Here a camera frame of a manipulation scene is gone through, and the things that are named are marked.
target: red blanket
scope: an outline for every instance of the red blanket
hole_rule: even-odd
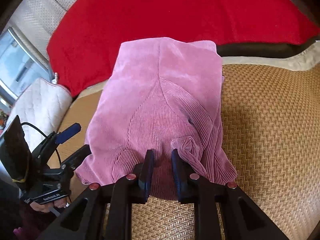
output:
[[[76,96],[110,77],[124,41],[302,44],[318,33],[290,0],[77,0],[47,50],[59,83]]]

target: pink object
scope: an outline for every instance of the pink object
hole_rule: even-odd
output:
[[[88,126],[92,154],[76,173],[106,185],[155,152],[151,194],[173,200],[171,151],[211,182],[236,171],[221,148],[221,58],[212,41],[152,38],[121,44],[111,78]]]

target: woven rattan surface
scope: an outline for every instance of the woven rattan surface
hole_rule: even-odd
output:
[[[238,185],[289,239],[307,239],[320,220],[320,65],[304,72],[225,65],[223,75],[222,147]],[[99,95],[79,98],[61,129],[73,122],[87,127],[89,118],[81,116],[93,114]],[[81,134],[61,145],[62,158],[83,141]],[[134,240],[193,239],[193,226],[192,205],[153,197],[133,205]]]

